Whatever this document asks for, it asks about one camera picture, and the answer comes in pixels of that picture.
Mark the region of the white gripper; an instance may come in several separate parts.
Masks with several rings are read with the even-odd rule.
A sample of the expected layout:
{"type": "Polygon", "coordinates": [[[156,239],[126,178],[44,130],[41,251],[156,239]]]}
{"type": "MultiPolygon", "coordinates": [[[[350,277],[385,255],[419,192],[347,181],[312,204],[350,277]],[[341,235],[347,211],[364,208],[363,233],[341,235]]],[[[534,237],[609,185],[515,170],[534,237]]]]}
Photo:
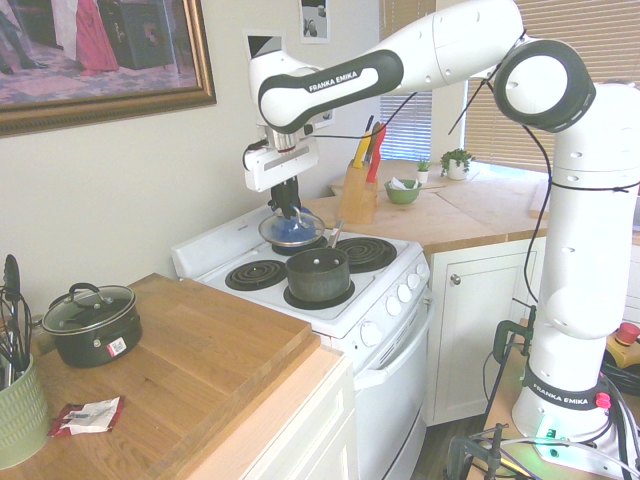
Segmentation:
{"type": "Polygon", "coordinates": [[[257,192],[272,187],[268,205],[273,212],[279,210],[286,219],[291,219],[301,208],[298,179],[292,177],[314,167],[318,161],[316,141],[300,141],[287,152],[267,147],[249,151],[243,158],[246,186],[257,192]]]}

